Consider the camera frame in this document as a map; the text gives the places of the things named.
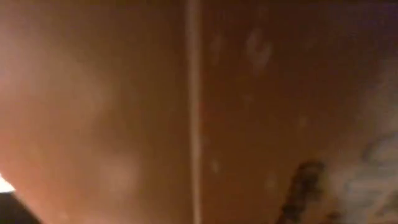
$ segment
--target white line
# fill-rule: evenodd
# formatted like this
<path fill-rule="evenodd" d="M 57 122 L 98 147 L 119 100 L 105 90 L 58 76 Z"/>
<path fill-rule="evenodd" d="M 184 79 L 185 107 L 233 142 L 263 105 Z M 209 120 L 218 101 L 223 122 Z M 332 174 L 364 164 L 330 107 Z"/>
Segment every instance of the white line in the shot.
<path fill-rule="evenodd" d="M 186 41 L 190 109 L 190 147 L 193 198 L 193 223 L 201 224 L 201 10 L 200 0 L 188 0 Z"/>

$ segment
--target white patch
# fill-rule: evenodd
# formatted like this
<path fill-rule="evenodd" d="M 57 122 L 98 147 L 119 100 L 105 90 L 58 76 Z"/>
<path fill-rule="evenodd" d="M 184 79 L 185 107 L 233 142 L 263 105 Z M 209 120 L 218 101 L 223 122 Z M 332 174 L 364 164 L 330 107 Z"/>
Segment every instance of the white patch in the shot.
<path fill-rule="evenodd" d="M 260 5 L 257 7 L 257 19 L 266 20 L 268 18 L 268 7 Z"/>
<path fill-rule="evenodd" d="M 138 181 L 138 164 L 123 157 L 107 157 L 99 170 L 100 186 L 113 200 L 124 200 L 134 192 Z"/>
<path fill-rule="evenodd" d="M 243 95 L 242 99 L 245 105 L 249 105 L 254 101 L 253 96 L 250 94 Z"/>
<path fill-rule="evenodd" d="M 265 69 L 272 54 L 272 44 L 264 40 L 262 30 L 255 28 L 246 41 L 246 54 L 257 74 Z"/>
<path fill-rule="evenodd" d="M 266 181 L 264 182 L 264 188 L 266 191 L 273 192 L 278 186 L 277 179 L 275 175 L 268 175 Z"/>
<path fill-rule="evenodd" d="M 86 212 L 85 216 L 79 220 L 81 224 L 128 224 L 132 223 L 131 217 L 123 213 L 110 212 L 109 210 Z M 133 223 L 143 223 L 141 220 L 134 219 Z"/>
<path fill-rule="evenodd" d="M 375 126 L 372 128 L 382 133 L 398 127 L 397 63 L 398 57 L 381 60 L 377 80 L 369 83 L 362 94 L 363 108 L 358 119 L 372 122 Z"/>
<path fill-rule="evenodd" d="M 9 193 L 15 191 L 14 187 L 1 177 L 0 174 L 0 193 Z"/>
<path fill-rule="evenodd" d="M 66 212 L 60 213 L 61 223 L 69 223 L 69 216 Z"/>
<path fill-rule="evenodd" d="M 306 116 L 301 116 L 298 119 L 298 126 L 300 128 L 305 128 L 305 127 L 307 127 L 307 125 L 308 125 L 308 118 Z"/>
<path fill-rule="evenodd" d="M 220 172 L 220 164 L 218 163 L 217 160 L 213 160 L 210 166 L 211 166 L 211 171 L 213 171 L 213 173 L 218 174 Z"/>

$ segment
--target brown surface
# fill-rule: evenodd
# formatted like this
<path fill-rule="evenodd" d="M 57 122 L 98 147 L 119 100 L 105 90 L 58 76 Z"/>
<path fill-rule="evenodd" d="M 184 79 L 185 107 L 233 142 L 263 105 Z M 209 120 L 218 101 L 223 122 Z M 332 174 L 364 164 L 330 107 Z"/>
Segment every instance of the brown surface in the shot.
<path fill-rule="evenodd" d="M 2 5 L 0 170 L 30 209 L 186 224 L 194 200 L 195 224 L 396 222 L 397 6 L 200 12 L 192 193 L 184 2 Z"/>
<path fill-rule="evenodd" d="M 2 174 L 45 223 L 190 223 L 182 1 L 0 9 Z"/>
<path fill-rule="evenodd" d="M 302 223 L 344 211 L 361 151 L 398 127 L 398 8 L 202 2 L 203 223 L 275 223 L 313 159 L 324 193 Z"/>

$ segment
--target dark object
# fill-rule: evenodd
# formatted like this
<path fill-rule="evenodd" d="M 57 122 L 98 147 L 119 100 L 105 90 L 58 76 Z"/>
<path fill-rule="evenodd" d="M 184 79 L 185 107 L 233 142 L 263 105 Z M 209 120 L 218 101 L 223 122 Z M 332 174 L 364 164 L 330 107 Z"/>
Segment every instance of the dark object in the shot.
<path fill-rule="evenodd" d="M 0 223 L 39 224 L 40 222 L 13 194 L 0 194 Z"/>

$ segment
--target bright light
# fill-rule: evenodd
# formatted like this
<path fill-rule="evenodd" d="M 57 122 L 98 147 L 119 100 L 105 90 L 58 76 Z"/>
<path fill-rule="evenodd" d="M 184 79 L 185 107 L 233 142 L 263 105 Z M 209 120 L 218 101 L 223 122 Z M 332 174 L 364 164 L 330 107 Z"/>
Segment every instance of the bright light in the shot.
<path fill-rule="evenodd" d="M 13 191 L 15 191 L 14 187 L 0 175 L 0 193 L 9 193 Z"/>

